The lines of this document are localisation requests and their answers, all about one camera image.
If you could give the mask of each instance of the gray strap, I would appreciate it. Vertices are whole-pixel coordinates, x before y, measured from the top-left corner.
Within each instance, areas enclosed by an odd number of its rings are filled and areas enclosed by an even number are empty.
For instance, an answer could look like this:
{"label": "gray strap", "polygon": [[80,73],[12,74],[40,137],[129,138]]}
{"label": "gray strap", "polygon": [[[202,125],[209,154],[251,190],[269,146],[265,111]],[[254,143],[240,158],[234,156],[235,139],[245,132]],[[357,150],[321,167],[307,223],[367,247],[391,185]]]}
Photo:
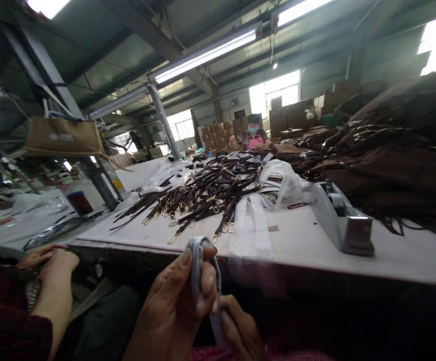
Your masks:
{"label": "gray strap", "polygon": [[[195,236],[188,241],[186,246],[191,250],[193,256],[193,264],[191,265],[191,292],[193,294],[193,301],[196,304],[198,296],[201,293],[201,272],[203,269],[203,247],[213,246],[208,237]],[[216,288],[218,294],[222,294],[222,274],[218,267],[218,261],[216,257],[209,260],[211,265],[216,271]],[[221,320],[221,307],[218,304],[218,313],[216,315],[210,315],[211,327],[213,329],[214,338],[218,346],[226,347],[225,337],[223,335],[222,320]]]}

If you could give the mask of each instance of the ceiling light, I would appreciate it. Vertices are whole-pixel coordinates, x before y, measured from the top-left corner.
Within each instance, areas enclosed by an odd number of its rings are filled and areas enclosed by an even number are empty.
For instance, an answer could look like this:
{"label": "ceiling light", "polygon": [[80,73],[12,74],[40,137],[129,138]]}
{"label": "ceiling light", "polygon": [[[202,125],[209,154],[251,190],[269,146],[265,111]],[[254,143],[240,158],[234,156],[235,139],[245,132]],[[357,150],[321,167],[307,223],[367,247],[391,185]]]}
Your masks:
{"label": "ceiling light", "polygon": [[261,28],[261,25],[262,22],[258,22],[250,27],[246,27],[233,35],[227,36],[204,49],[186,56],[177,63],[169,64],[155,74],[151,74],[150,79],[160,84],[248,44],[257,38],[257,30]]}
{"label": "ceiling light", "polygon": [[278,27],[303,16],[333,0],[305,0],[278,15]]}
{"label": "ceiling light", "polygon": [[137,100],[143,99],[148,94],[149,94],[148,86],[147,85],[140,86],[139,88],[136,88],[130,91],[129,93],[120,96],[118,99],[115,99],[112,102],[103,105],[101,108],[92,111],[91,113],[88,114],[88,118],[98,119],[107,114],[111,114],[114,111],[118,112],[119,109],[131,103],[134,103]]}
{"label": "ceiling light", "polygon": [[43,13],[48,19],[52,19],[71,0],[28,0],[28,5],[37,13]]}

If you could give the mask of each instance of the pile of straps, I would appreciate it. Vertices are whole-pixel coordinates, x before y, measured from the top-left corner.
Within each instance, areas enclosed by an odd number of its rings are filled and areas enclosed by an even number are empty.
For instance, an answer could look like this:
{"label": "pile of straps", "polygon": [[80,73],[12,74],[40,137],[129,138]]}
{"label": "pile of straps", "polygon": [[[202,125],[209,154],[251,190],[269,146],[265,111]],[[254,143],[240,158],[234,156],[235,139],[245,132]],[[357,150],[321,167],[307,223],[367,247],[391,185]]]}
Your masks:
{"label": "pile of straps", "polygon": [[[245,195],[260,190],[254,186],[258,177],[260,163],[249,161],[251,157],[212,159],[193,174],[182,187],[169,191],[151,193],[141,198],[135,205],[118,214],[114,223],[131,216],[124,224],[111,229],[116,230],[132,222],[141,213],[153,206],[142,221],[145,226],[159,216],[170,217],[170,227],[180,226],[170,237],[172,243],[187,227],[193,228],[196,222],[223,212],[220,225],[211,237],[215,243],[221,233],[233,232],[235,208]],[[160,187],[169,185],[167,179]]]}
{"label": "pile of straps", "polygon": [[403,236],[404,227],[436,233],[436,73],[390,88],[340,131],[250,150],[269,152],[304,179],[330,179],[394,234]]}

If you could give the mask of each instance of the white plastic bag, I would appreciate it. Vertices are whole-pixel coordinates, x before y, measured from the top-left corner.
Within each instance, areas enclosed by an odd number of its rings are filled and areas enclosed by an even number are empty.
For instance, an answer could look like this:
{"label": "white plastic bag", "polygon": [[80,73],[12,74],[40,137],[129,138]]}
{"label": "white plastic bag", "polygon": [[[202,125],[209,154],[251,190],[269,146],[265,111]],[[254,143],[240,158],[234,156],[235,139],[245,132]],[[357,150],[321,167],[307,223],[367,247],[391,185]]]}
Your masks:
{"label": "white plastic bag", "polygon": [[313,185],[307,180],[296,174],[292,166],[282,160],[271,160],[263,167],[260,174],[259,182],[266,183],[269,176],[272,174],[280,174],[283,176],[278,192],[278,199],[273,210],[286,208],[297,203],[310,202],[310,187]]}

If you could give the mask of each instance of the gold clasp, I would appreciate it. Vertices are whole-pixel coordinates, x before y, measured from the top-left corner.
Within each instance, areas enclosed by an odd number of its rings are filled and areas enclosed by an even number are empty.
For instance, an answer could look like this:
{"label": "gold clasp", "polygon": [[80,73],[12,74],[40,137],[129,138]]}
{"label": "gold clasp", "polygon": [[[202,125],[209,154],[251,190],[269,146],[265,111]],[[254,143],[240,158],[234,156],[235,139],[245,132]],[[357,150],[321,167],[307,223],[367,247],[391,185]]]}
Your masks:
{"label": "gold clasp", "polygon": [[170,244],[170,243],[173,243],[173,241],[176,239],[176,238],[178,238],[178,236],[179,236],[179,234],[178,233],[175,233],[174,235],[172,235],[170,238],[169,238],[169,240],[168,240],[168,244]]}

